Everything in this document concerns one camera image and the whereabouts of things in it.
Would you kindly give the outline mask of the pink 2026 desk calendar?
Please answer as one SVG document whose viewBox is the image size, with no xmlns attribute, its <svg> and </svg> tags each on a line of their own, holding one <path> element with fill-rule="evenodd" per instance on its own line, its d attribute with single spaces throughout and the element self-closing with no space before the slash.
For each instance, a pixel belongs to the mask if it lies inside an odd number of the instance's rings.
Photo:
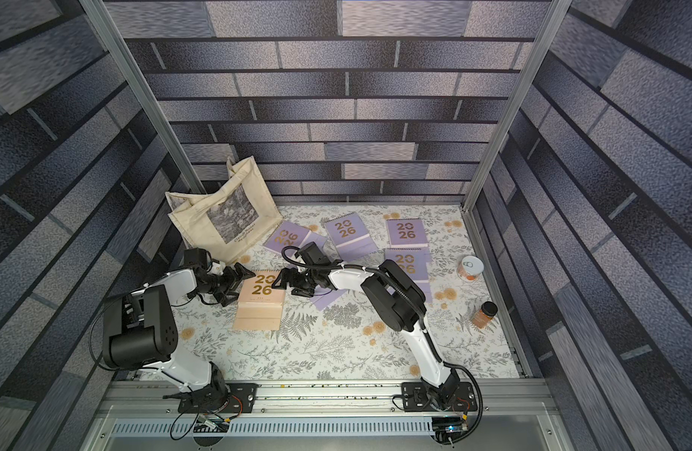
<svg viewBox="0 0 692 451">
<path fill-rule="evenodd" d="M 237 331 L 277 331 L 283 312 L 286 291 L 273 289 L 277 271 L 259 271 L 244 280 L 238 297 L 233 323 Z"/>
</svg>

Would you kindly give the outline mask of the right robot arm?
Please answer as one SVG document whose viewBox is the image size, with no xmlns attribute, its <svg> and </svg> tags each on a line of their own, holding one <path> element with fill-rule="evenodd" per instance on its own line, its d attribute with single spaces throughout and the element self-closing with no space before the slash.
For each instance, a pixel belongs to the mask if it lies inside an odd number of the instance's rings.
<svg viewBox="0 0 692 451">
<path fill-rule="evenodd" d="M 377 268 L 334 263 L 296 263 L 280 271 L 273 289 L 312 297 L 317 287 L 331 291 L 354 291 L 366 295 L 381 321 L 406 341 L 416 357 L 428 402 L 447 409 L 460 383 L 455 367 L 444 361 L 427 329 L 423 290 L 392 260 Z"/>
</svg>

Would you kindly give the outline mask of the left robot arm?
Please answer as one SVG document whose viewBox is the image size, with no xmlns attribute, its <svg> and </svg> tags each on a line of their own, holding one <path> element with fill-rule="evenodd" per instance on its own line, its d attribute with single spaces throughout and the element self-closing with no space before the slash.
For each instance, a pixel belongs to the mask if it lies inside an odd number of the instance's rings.
<svg viewBox="0 0 692 451">
<path fill-rule="evenodd" d="M 105 364 L 115 370 L 150 372 L 172 383 L 178 392 L 164 398 L 178 400 L 179 413 L 251 413 L 257 385 L 230 386 L 216 364 L 180 344 L 173 309 L 182 298 L 191 302 L 204 294 L 214 297 L 217 306 L 228 306 L 237 300 L 241 283 L 255 276 L 240 263 L 228 266 L 213 259 L 205 249 L 187 250 L 180 268 L 115 298 L 105 308 Z"/>
</svg>

